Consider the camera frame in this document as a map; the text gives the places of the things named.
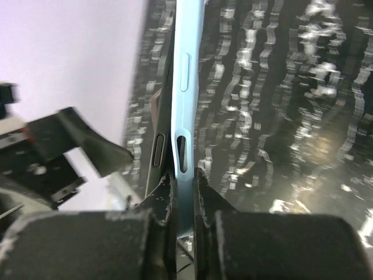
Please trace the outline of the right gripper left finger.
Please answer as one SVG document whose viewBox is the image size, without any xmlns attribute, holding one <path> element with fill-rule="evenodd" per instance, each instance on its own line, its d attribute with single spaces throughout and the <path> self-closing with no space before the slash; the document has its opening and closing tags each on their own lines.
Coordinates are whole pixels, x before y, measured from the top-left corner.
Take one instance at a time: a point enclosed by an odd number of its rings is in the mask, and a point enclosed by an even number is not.
<svg viewBox="0 0 373 280">
<path fill-rule="evenodd" d="M 175 180 L 127 211 L 36 212 L 1 243 L 2 279 L 175 279 Z"/>
</svg>

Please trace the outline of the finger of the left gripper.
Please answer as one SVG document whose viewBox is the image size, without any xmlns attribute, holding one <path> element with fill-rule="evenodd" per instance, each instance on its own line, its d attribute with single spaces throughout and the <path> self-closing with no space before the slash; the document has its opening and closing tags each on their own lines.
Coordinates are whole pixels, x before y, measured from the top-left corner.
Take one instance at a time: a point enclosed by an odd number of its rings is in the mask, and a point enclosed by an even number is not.
<svg viewBox="0 0 373 280">
<path fill-rule="evenodd" d="M 133 162 L 129 150 L 107 140 L 93 130 L 74 107 L 29 122 L 30 139 L 43 160 L 51 161 L 80 147 L 100 176 L 124 169 Z"/>
</svg>

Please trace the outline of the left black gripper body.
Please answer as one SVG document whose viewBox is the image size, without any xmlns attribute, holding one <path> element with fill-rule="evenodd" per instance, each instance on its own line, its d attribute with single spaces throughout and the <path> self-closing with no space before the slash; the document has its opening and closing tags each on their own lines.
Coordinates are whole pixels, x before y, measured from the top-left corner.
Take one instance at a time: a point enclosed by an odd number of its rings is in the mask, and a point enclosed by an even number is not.
<svg viewBox="0 0 373 280">
<path fill-rule="evenodd" d="M 9 110 L 16 86 L 1 82 L 1 200 L 22 210 L 57 209 L 86 180 L 64 153 L 75 148 L 55 115 L 25 122 Z"/>
</svg>

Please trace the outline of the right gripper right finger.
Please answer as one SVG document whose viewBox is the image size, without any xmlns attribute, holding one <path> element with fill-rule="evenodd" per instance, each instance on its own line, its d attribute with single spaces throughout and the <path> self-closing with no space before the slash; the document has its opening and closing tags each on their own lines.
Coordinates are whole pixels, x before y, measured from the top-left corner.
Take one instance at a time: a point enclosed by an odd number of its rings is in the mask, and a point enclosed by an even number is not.
<svg viewBox="0 0 373 280">
<path fill-rule="evenodd" d="M 196 279 L 371 279 L 355 230 L 319 214 L 240 212 L 195 169 Z"/>
</svg>

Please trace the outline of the black smartphone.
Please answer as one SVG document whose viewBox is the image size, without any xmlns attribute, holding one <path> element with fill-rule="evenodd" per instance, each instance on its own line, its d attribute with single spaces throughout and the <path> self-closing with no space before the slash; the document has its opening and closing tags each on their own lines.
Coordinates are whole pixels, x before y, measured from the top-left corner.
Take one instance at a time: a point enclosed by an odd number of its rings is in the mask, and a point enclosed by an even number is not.
<svg viewBox="0 0 373 280">
<path fill-rule="evenodd" d="M 172 158 L 170 154 L 171 99 L 173 87 L 175 21 L 171 25 L 170 43 L 164 64 L 161 95 L 157 102 L 157 128 L 154 131 L 152 152 L 149 163 L 145 196 L 150 195 L 158 186 L 167 164 Z"/>
</svg>

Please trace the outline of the light blue phone case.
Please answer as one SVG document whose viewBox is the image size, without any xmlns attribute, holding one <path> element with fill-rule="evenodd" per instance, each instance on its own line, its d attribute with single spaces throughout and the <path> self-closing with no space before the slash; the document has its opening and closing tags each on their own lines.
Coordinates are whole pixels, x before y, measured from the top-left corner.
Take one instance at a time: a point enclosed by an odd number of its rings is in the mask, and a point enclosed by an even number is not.
<svg viewBox="0 0 373 280">
<path fill-rule="evenodd" d="M 194 128 L 199 96 L 199 48 L 204 1 L 177 1 L 173 54 L 171 144 L 177 180 L 177 237 L 193 231 Z"/>
</svg>

